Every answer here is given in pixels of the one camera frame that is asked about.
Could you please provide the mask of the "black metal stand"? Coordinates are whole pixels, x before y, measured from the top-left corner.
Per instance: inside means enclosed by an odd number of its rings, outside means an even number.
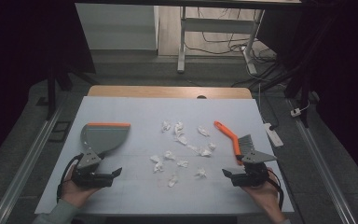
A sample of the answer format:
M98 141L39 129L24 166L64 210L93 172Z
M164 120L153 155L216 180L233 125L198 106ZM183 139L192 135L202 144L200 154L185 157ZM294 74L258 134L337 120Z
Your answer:
M53 64L48 70L48 97L46 101L42 102L42 105L46 105L48 107L48 114L46 120L50 120L57 110L56 85L59 85L62 91L70 91L73 88L74 84L69 78L70 74L79 77L90 85L98 85L98 82L96 80L88 76L85 72L81 72L79 69L75 68L69 63Z

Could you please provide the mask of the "grey dustpan with orange edge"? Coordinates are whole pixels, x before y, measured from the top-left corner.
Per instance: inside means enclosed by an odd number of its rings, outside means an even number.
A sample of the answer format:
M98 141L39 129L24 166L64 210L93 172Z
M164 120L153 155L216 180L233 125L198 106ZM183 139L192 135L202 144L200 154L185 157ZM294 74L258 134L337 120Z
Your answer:
M130 128L129 123L87 123L80 134L81 143L102 158L126 141Z

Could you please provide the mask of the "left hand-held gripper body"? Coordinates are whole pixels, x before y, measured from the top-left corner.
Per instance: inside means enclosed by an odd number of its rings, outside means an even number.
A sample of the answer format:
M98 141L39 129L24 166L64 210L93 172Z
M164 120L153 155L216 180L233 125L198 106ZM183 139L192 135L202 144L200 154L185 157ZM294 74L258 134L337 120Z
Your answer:
M102 159L92 150L81 155L72 173L72 181L81 188L106 188L113 183L112 174L96 174Z

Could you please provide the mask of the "person's right hand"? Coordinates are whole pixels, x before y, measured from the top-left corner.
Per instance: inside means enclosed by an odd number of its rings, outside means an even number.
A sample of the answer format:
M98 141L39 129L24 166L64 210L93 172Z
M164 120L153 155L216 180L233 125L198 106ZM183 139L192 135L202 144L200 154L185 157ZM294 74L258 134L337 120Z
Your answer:
M255 204L263 210L270 219L277 219L282 212L279 208L278 191L269 182L258 187L242 187L248 193Z

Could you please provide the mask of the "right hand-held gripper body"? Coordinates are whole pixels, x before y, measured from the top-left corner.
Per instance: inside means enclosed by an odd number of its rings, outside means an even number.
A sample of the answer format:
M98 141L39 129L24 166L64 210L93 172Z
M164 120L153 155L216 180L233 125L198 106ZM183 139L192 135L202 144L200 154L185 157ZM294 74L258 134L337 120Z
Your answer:
M268 168L266 161L276 161L277 157L257 150L251 150L238 155L237 161L244 165L244 174L231 176L234 187L258 187L263 185L268 179Z

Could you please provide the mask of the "orange brush with grey bristles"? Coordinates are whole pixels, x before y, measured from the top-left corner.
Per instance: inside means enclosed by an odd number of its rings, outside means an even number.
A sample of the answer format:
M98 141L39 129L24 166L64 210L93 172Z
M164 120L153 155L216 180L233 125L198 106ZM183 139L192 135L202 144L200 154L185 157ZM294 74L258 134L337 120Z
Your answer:
M238 137L223 123L216 120L213 124L216 129L225 134L232 141L236 162L238 165L243 165L241 160L244 158L245 154L255 149L251 135L247 134L243 137Z

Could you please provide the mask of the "aluminium floor rail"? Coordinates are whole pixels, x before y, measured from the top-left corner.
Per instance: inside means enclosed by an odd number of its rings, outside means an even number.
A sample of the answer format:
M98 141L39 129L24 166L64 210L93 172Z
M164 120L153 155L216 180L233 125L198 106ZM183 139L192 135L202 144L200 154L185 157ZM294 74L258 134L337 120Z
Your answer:
M309 150L313 164L320 178L324 182L325 189L335 206L341 223L357 224L354 213L352 212L343 191L332 173L332 169L337 164L339 154L335 154L335 161L333 163L329 162L323 154L325 144L322 144L321 141L325 141L325 139L328 138L329 140L336 142L336 138L329 131L327 131L325 127L317 129L314 126L311 126L309 121L303 122L300 117L293 118L293 121L296 123L306 147Z
M30 149L23 159L20 168L10 182L0 201L0 224L6 224L61 112L62 105L58 105L49 119L44 121L41 130L38 132L36 139L31 144Z

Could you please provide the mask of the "person's left hand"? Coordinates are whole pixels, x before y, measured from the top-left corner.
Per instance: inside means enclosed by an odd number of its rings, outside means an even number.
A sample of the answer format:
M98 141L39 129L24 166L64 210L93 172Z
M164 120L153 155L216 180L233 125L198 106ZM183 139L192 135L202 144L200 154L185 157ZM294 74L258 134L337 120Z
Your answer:
M87 199L92 194L100 190L100 188L84 189L77 186L72 180L73 170L74 170L74 165L70 167L68 174L64 178L62 184L61 199L77 208L81 208L86 203Z

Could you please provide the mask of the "white power strip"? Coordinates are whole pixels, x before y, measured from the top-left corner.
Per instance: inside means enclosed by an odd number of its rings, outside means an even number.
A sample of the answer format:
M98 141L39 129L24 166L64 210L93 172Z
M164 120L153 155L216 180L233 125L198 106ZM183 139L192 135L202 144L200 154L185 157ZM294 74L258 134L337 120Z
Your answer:
M266 131L268 138L271 141L272 145L275 147L282 147L283 141L280 138L280 136L276 133L276 131L271 129L272 125L270 123L265 123L264 127L265 127L265 131Z

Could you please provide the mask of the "white paper scraps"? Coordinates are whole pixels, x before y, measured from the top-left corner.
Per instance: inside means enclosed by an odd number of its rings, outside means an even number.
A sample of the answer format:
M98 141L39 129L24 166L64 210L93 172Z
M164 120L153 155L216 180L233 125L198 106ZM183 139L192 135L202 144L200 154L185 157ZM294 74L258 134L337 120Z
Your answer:
M163 133L165 133L165 132L169 131L171 129L171 127L172 127L172 125L168 121L164 120L161 124L161 131ZM178 142L181 145L185 146L187 149L192 150L198 156L201 156L201 157L211 157L212 156L213 151L216 149L215 143L210 142L206 145L206 147L192 146L188 143L183 130L184 130L184 123L182 121L178 121L176 124L174 124L173 140L175 142ZM202 136L205 136L205 137L210 136L209 133L207 132L207 130L205 130L202 126L199 126L197 128L197 130L198 130L198 133L201 134ZM188 161L177 160L171 150L165 151L162 156L163 157L161 158L158 155L153 155L149 158L149 160L151 160L154 163L153 173L164 171L164 169L163 169L163 166L164 166L163 161L164 160L165 161L175 161L176 165L178 167L182 167L182 168L187 168L189 165ZM207 172L206 172L205 168L198 167L197 172L194 176L198 177L198 178L206 178ZM177 172L174 172L172 174L171 178L169 179L168 187L172 188L178 182L178 180L179 180L179 176L178 176Z

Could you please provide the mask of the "white cabinet panel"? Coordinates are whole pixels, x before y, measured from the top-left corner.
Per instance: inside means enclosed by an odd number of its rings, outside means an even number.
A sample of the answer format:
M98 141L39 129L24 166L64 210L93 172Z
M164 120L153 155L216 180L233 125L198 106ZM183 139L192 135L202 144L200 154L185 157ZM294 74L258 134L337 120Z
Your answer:
M158 7L76 3L76 10L90 49L158 49Z

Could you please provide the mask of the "black rectangular floor frame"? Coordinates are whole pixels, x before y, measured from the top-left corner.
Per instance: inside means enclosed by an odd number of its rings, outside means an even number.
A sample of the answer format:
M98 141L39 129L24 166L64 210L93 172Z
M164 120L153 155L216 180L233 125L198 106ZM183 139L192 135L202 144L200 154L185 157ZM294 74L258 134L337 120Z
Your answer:
M71 126L71 121L57 121L49 135L48 141L52 143L64 142L69 134Z

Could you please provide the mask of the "wooden table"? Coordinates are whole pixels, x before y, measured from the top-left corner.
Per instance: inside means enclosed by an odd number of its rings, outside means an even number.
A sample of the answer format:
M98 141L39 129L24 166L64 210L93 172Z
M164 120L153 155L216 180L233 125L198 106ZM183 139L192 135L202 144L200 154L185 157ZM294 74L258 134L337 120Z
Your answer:
M246 88L223 87L162 87L162 86L107 86L95 85L88 96L143 97L143 98L189 98L189 99L251 99Z

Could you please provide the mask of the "black curtain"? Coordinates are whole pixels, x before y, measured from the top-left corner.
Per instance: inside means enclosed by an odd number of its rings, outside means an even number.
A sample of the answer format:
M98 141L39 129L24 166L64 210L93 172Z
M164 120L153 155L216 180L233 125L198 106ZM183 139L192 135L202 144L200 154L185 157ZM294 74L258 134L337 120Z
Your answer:
M314 91L316 110L358 167L358 0L301 0L269 8L260 39L292 80L286 95Z
M93 73L79 0L0 0L0 146L28 101L30 88L54 75Z

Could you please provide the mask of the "white metal desk frame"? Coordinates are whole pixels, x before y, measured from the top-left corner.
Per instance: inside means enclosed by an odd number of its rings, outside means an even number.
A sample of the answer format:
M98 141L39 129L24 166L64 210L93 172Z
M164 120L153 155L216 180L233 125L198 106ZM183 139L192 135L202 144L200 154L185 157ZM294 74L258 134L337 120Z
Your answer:
M249 74L256 75L257 71L254 60L251 57L251 51L263 14L264 11L262 9L256 9L254 11L255 17L251 20L191 18L186 15L186 7L180 7L180 45L178 51L177 72L179 74L185 72L186 32L196 32L248 35L249 40L245 47L240 47L240 52L243 55Z

